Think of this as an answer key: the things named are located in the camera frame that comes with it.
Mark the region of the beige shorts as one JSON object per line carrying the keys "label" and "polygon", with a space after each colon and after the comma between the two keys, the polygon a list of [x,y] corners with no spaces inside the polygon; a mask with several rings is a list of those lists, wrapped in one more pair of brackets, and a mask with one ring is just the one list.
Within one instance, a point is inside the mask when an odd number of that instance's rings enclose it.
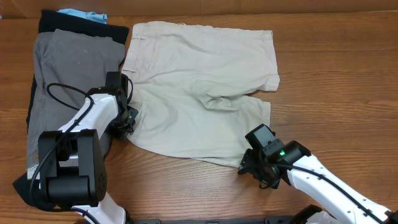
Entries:
{"label": "beige shorts", "polygon": [[280,77],[271,30],[139,23],[122,71],[138,110],[129,140],[164,156],[237,167],[245,135],[269,124]]}

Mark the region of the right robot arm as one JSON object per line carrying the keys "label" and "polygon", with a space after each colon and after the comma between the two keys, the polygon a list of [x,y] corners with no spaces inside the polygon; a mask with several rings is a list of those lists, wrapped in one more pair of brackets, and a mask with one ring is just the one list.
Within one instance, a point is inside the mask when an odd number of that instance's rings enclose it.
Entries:
{"label": "right robot arm", "polygon": [[299,142],[284,144],[265,124],[245,138],[251,147],[241,160],[239,175],[252,174],[260,189],[277,189],[284,181],[318,202],[294,216],[292,223],[397,223],[397,212],[355,191]]}

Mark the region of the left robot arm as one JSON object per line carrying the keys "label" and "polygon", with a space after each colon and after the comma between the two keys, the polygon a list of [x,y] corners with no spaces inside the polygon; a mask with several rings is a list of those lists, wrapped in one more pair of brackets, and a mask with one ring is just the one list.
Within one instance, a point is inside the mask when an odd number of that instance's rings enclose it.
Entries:
{"label": "left robot arm", "polygon": [[77,212],[90,223],[132,223],[125,208],[107,192],[107,175],[100,150],[105,132],[118,139],[133,133],[138,111],[130,107],[132,81],[120,72],[108,72],[106,83],[85,93],[76,115],[56,131],[44,131],[38,140],[39,164],[31,180],[39,180],[46,203],[32,204],[46,212]]}

